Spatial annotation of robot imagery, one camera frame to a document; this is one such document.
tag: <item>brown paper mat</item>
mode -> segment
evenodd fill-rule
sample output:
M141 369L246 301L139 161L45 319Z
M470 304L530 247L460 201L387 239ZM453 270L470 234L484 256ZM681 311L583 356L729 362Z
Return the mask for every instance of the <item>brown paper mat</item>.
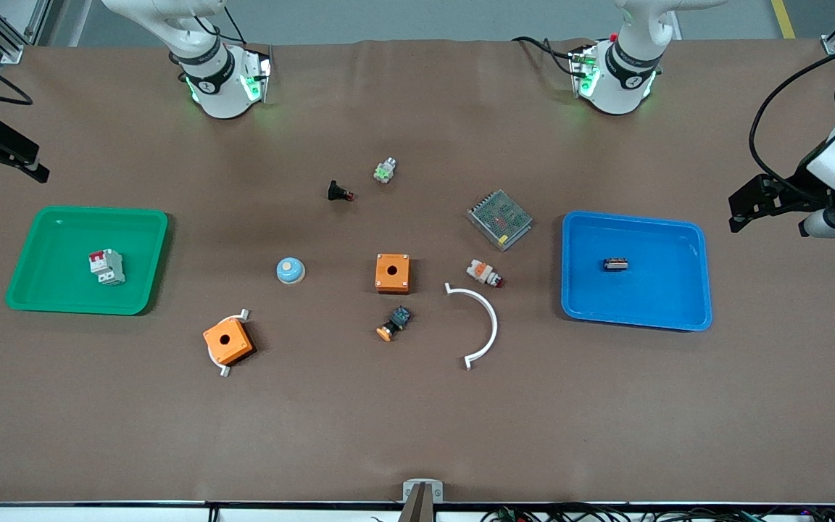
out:
M0 167L0 500L397 498L411 476L457 501L835 502L835 241L803 215L728 230L758 172L753 113L821 56L814 41L677 42L635 115L599 115L516 43L279 47L271 105L212 121L164 49L28 49L4 72L32 108L37 185ZM763 155L789 173L835 122L835 65L776 100ZM371 178L388 156L390 185ZM328 202L328 182L357 192ZM536 225L500 254L464 218L504 189ZM173 242L143 317L21 313L4 292L48 204L157 208ZM567 320L571 210L705 230L713 327ZM379 297L375 254L415 259ZM307 277L274 275L287 255ZM494 265L501 290L465 274ZM480 290L501 318L487 338ZM374 329L415 318L394 344ZM242 307L262 348L223 379L200 334Z

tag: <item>blue tray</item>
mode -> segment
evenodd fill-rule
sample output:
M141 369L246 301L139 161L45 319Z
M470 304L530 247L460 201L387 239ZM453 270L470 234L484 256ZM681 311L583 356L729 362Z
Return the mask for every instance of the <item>blue tray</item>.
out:
M630 267L607 272L604 260ZM705 232L684 221L569 212L562 222L562 309L571 318L670 330L712 321Z

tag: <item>green led light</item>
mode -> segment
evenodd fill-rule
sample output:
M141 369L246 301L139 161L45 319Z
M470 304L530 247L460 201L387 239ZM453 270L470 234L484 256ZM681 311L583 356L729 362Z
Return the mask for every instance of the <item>green led light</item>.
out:
M192 93L192 101L196 102L196 103L200 103L199 102L199 95L195 94L195 87L192 86L192 82L191 82L191 80L188 79L188 76L186 76L186 85L188 86L189 92Z
M244 86L244 90L246 91L246 97L251 100L251 102L255 102L259 99L261 94L259 93L259 82L253 79L252 77L246 78L241 76L242 85Z
M647 88L643 91L643 98L649 96L649 90L652 89L652 81L656 79L656 72L653 72L649 76L649 80L647 80Z
M594 93L594 86L597 85L599 77L599 68L593 67L592 70L589 71L589 75L582 79L582 87L579 89L582 96L591 96Z

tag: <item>blue switch component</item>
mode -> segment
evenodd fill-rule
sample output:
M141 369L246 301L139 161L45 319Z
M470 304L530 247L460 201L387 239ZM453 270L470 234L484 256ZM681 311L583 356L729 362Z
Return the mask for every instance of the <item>blue switch component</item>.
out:
M286 257L275 266L275 277L285 284L295 284L304 278L304 265L294 257Z
M399 330L404 330L405 325L411 320L411 312L405 307L397 307L391 312L389 320L398 327Z

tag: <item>yellow floor line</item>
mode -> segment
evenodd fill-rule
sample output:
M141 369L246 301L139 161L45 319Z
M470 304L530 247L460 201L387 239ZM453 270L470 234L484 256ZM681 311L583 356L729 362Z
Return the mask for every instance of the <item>yellow floor line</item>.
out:
M788 9L785 9L784 0L772 0L772 10L775 10L775 18L778 19L781 36L783 38L794 38L792 19L788 17Z

